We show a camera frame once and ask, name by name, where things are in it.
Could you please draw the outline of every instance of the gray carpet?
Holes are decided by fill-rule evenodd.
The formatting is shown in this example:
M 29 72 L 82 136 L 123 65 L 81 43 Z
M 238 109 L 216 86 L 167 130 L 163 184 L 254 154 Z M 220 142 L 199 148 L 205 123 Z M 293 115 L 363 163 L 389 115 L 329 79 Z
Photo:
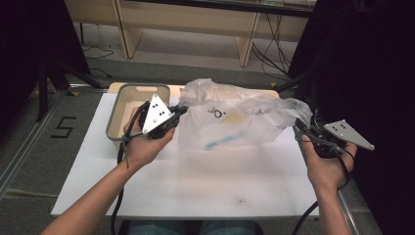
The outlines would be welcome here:
M 208 77 L 216 82 L 243 87 L 270 88 L 271 82 L 275 82 L 275 78 L 262 72 L 101 60 L 90 60 L 88 63 L 90 68 L 104 70 L 113 76 L 109 78 L 99 71 L 93 70 L 96 79 L 104 84 L 111 84 L 114 81 L 185 84 L 195 78 Z M 73 76 L 69 76 L 69 80 L 81 83 Z M 288 91 L 281 95 L 290 97 L 292 92 Z M 62 189 L 101 96 L 102 94 L 96 92 L 80 92 L 76 97 L 67 95 L 60 102 L 35 148 L 10 185 L 10 189 L 24 190 L 24 192 L 15 195 L 7 194 L 0 201 L 0 234 L 38 234 L 53 219 L 50 210 L 54 206 L 56 196 Z M 13 155 L 19 150 L 24 138 L 35 124 L 36 116 L 37 99 L 36 96 L 33 96 L 28 99 L 27 104 L 22 107 L 19 116 L 11 125 L 9 138 L 3 139 L 1 142 L 0 169 L 4 170 Z M 67 133 L 66 130 L 56 128 L 63 117 L 75 118 L 65 120 L 65 124 L 72 126 L 73 131 L 68 138 L 51 138 L 53 135 Z M 381 234 L 376 221 L 361 198 L 358 188 L 352 181 L 345 188 L 345 196 L 361 234 Z M 259 220 L 258 224 L 262 227 L 265 235 L 291 234 L 298 219 L 296 216 L 264 219 Z M 110 234 L 109 224 L 109 219 L 106 218 L 96 234 Z M 320 234 L 318 218 L 309 217 L 300 234 Z

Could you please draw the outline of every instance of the cable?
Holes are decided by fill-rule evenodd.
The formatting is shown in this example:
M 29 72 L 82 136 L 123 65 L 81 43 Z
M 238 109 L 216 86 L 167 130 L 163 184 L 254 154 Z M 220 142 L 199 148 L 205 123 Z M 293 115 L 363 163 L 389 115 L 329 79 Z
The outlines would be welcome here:
M 301 228 L 301 226 L 302 226 L 302 224 L 304 223 L 304 221 L 305 221 L 305 219 L 308 217 L 308 215 L 312 212 L 312 211 L 314 211 L 316 208 L 318 207 L 318 202 L 317 201 L 315 201 L 315 203 L 313 203 L 312 205 L 311 205 L 311 207 L 309 207 L 308 209 L 307 209 L 307 211 L 305 211 L 305 213 L 301 216 L 301 218 L 299 219 L 299 221 L 297 222 L 297 224 L 296 224 L 296 227 L 294 228 L 294 231 L 293 231 L 293 235 L 296 235 L 299 231 L 300 231 L 300 228 Z
M 85 50 L 82 50 L 82 51 L 86 52 L 86 51 L 89 51 L 92 48 L 96 48 L 96 49 L 99 49 L 99 50 L 102 50 L 102 51 L 106 51 L 106 52 L 110 52 L 110 53 L 107 54 L 107 55 L 99 56 L 99 57 L 85 57 L 85 58 L 97 60 L 97 59 L 101 59 L 101 58 L 104 58 L 104 57 L 108 57 L 108 56 L 110 56 L 110 55 L 112 55 L 114 53 L 114 51 L 112 51 L 112 50 L 107 50 L 107 49 L 103 49 L 103 48 L 96 47 L 96 46 L 90 46 L 89 48 L 87 48 Z
M 283 66 L 283 70 L 284 72 L 287 72 L 287 70 L 285 69 L 285 64 L 287 65 L 287 67 L 290 66 L 290 60 L 286 57 L 286 55 L 284 54 L 282 48 L 281 48 L 281 44 L 280 44 L 280 24 L 281 24 L 281 20 L 282 17 L 280 15 L 277 16 L 277 28 L 274 29 L 272 28 L 272 24 L 271 24 L 271 20 L 269 19 L 269 15 L 266 14 L 266 18 L 268 20 L 268 25 L 269 28 L 271 29 L 271 33 L 272 33 L 272 41 L 275 41 L 275 44 L 277 45 L 278 48 L 278 56 L 280 58 L 280 62 Z
M 265 72 L 266 74 L 275 77 L 271 74 L 269 74 L 268 72 L 265 71 L 263 64 L 269 65 L 268 63 L 270 63 L 271 65 L 269 65 L 272 68 L 277 69 L 278 71 L 280 71 L 281 73 L 283 73 L 284 75 L 288 76 L 287 73 L 285 71 L 283 71 L 280 67 L 278 67 L 273 61 L 271 61 L 269 58 L 267 58 L 264 54 L 262 54 L 262 52 L 259 51 L 259 49 L 256 47 L 256 45 L 253 43 L 253 47 L 254 47 L 254 54 L 262 61 L 262 70 L 263 72 Z

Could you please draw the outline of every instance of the transparent plastic bag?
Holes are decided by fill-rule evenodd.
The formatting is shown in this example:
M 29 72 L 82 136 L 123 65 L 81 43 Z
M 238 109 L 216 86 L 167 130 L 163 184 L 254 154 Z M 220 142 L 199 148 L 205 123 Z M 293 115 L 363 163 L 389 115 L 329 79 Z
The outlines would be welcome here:
M 180 91 L 179 106 L 189 107 L 179 123 L 181 148 L 215 150 L 275 141 L 300 118 L 309 125 L 308 105 L 258 90 L 196 79 Z

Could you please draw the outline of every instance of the white tabletop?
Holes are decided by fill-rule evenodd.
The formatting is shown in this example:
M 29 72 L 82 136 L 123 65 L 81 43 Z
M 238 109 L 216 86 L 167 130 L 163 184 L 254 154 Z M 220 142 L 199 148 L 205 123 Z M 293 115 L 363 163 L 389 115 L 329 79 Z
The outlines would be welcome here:
M 106 127 L 116 94 L 104 94 L 52 210 L 63 213 L 116 165 Z M 173 140 L 125 185 L 118 216 L 154 219 L 261 218 L 303 214 L 315 201 L 294 131 L 275 142 L 195 151 Z M 113 204 L 107 215 L 112 214 Z

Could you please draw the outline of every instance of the beige tray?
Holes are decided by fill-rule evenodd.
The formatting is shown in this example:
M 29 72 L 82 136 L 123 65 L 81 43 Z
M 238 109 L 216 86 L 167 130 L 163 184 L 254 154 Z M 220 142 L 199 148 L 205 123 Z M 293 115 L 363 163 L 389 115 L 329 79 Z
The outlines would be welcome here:
M 113 111 L 107 125 L 107 136 L 118 147 L 121 142 L 123 127 L 128 123 L 134 107 L 151 101 L 154 94 L 159 95 L 168 106 L 170 89 L 163 84 L 125 83 L 117 90 Z

